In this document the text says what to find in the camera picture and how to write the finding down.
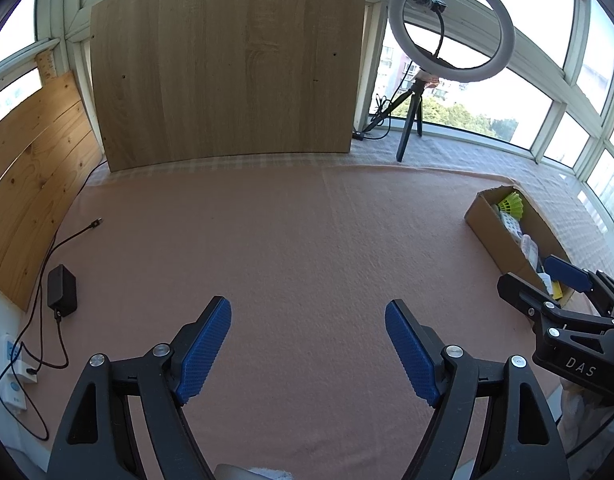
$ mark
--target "black power adapter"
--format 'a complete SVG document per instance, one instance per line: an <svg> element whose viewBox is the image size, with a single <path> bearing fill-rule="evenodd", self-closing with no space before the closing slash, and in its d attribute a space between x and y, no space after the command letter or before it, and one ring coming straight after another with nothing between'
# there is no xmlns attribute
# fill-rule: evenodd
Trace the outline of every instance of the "black power adapter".
<svg viewBox="0 0 614 480"><path fill-rule="evenodd" d="M78 307L76 277L63 264L47 275L47 305L57 317L69 316Z"/></svg>

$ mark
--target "screw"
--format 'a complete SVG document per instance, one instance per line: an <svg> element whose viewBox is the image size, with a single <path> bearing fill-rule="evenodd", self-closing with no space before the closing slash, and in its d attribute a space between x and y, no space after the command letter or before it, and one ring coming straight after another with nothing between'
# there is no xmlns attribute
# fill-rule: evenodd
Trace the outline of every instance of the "screw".
<svg viewBox="0 0 614 480"><path fill-rule="evenodd" d="M92 365L92 366L100 366L103 363L104 363L104 355L103 354L92 355L91 359L89 360L89 364Z"/></svg>
<svg viewBox="0 0 614 480"><path fill-rule="evenodd" d="M460 348L460 346L456 346L456 345L450 345L447 348L445 348L445 352L447 352L447 355L449 355L450 357L460 357L463 355L463 349Z"/></svg>
<svg viewBox="0 0 614 480"><path fill-rule="evenodd" d="M163 355L167 355L169 353L169 345L167 343L161 343L159 345L154 346L151 351L156 357L162 357Z"/></svg>
<svg viewBox="0 0 614 480"><path fill-rule="evenodd" d="M525 368L527 361L525 361L523 356L515 355L511 358L511 364L513 364L516 368Z"/></svg>

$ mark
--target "blue gripper pad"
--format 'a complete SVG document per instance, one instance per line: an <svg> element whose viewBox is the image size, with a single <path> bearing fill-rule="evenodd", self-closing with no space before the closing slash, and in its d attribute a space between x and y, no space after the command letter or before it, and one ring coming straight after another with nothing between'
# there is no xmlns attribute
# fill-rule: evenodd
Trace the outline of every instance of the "blue gripper pad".
<svg viewBox="0 0 614 480"><path fill-rule="evenodd" d="M385 308L385 328L414 392L430 406L436 406L440 392L434 379L434 364L401 311L393 303Z"/></svg>
<svg viewBox="0 0 614 480"><path fill-rule="evenodd" d="M181 404L200 393L230 326L231 304L223 298L183 359L180 383L176 388Z"/></svg>
<svg viewBox="0 0 614 480"><path fill-rule="evenodd" d="M587 292L591 289L590 277L586 272L557 256L547 256L543 267L551 279L562 282L577 292Z"/></svg>

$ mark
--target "brown cardboard box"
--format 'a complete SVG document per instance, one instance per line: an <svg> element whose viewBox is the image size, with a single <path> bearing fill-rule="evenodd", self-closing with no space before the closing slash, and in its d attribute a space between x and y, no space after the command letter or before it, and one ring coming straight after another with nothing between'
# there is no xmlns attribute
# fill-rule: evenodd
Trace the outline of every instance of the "brown cardboard box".
<svg viewBox="0 0 614 480"><path fill-rule="evenodd" d="M520 250L510 232L505 229L500 218L492 209L492 204L497 204L513 191L517 191L523 199L523 217L520 219L520 228L524 234L530 235L532 240L536 242L539 256L546 258L554 254L568 262L570 259L567 253L549 229L545 220L526 199L521 190L513 186L500 186L479 192L467 213L465 213L465 221L479 237L487 252L496 262L500 272L503 274L513 272L539 290L547 292L543 280L532 269L523 251ZM563 297L559 300L559 303L565 304L574 291L562 283L561 287Z"/></svg>

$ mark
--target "white power strip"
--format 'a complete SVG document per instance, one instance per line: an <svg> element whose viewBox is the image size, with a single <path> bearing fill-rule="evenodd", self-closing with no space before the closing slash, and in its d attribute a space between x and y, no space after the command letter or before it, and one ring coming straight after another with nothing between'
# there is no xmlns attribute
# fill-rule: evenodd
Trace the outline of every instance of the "white power strip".
<svg viewBox="0 0 614 480"><path fill-rule="evenodd" d="M20 345L18 345L16 352L14 352L15 341L16 338L10 334L0 336L0 372L8 367L11 356L18 353L18 349L20 349ZM38 381L37 376L27 373L26 370L29 367L30 365L25 363L20 355L14 361L13 368L18 376L18 380L20 380L21 383L36 383ZM7 373L5 373L0 381L0 396L5 404L12 408L15 412L26 410L24 393L18 385L11 368L7 370Z"/></svg>

